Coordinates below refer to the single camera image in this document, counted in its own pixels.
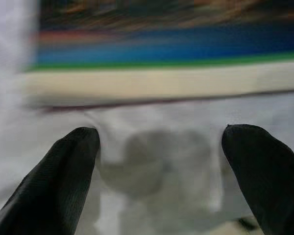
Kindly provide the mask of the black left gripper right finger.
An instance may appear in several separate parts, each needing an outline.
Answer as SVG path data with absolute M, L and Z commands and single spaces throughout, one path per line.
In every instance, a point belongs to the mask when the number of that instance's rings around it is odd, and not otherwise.
M 265 129 L 228 125 L 221 146 L 266 235 L 294 235 L 294 152 Z

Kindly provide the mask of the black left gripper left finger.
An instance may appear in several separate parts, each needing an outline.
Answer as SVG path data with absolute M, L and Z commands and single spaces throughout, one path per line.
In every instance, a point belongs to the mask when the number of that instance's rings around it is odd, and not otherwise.
M 56 141 L 0 210 L 0 235 L 73 235 L 99 150 L 95 128 Z

